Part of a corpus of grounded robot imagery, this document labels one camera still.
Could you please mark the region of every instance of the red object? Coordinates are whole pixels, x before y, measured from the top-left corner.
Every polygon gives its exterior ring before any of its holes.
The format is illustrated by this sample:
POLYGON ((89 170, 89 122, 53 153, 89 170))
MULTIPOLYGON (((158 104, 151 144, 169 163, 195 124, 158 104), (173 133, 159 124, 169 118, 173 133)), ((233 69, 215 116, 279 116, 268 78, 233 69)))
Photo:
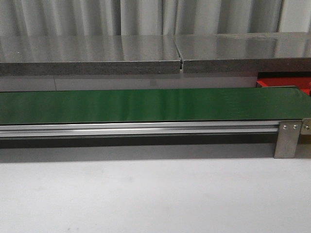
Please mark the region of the red object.
POLYGON ((297 86, 307 95, 311 91, 311 77, 262 78, 257 83, 260 86, 297 86))

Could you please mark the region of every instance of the green conveyor belt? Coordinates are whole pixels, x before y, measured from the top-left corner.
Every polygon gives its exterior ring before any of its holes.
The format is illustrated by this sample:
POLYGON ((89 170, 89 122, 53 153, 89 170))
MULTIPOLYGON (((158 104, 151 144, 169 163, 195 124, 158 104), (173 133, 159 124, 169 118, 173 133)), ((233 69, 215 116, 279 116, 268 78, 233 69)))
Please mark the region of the green conveyor belt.
POLYGON ((1 125, 311 117, 296 88, 2 92, 0 107, 1 125))

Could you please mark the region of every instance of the conveyor belt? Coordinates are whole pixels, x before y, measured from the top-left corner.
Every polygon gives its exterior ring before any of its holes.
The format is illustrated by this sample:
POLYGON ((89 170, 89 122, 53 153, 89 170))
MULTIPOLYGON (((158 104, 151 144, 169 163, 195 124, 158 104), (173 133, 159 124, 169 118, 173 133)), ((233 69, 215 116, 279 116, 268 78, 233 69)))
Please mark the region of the conveyor belt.
POLYGON ((308 120, 302 121, 311 117, 311 98, 296 88, 3 92, 0 106, 2 138, 276 133, 282 127, 279 136, 291 145, 287 132, 298 133, 297 143, 300 131, 308 134, 308 120))

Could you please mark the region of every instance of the white floor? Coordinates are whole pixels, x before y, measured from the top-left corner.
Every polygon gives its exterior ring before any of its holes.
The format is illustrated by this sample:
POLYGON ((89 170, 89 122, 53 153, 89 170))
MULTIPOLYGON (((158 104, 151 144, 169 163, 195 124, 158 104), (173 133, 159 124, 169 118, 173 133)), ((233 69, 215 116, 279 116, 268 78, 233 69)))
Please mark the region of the white floor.
POLYGON ((296 159, 264 158, 271 148, 2 149, 0 159, 54 162, 0 163, 0 232, 309 233, 311 148, 296 159), (192 158, 217 153, 250 158, 192 158), (189 159, 118 160, 137 154, 189 159))

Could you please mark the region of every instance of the gray curtain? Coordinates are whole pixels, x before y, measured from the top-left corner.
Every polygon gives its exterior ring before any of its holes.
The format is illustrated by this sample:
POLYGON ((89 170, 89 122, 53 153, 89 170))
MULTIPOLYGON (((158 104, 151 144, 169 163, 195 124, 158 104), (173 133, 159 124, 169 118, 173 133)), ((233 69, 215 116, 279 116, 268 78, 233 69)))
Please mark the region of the gray curtain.
POLYGON ((0 35, 309 31, 311 0, 0 0, 0 35))

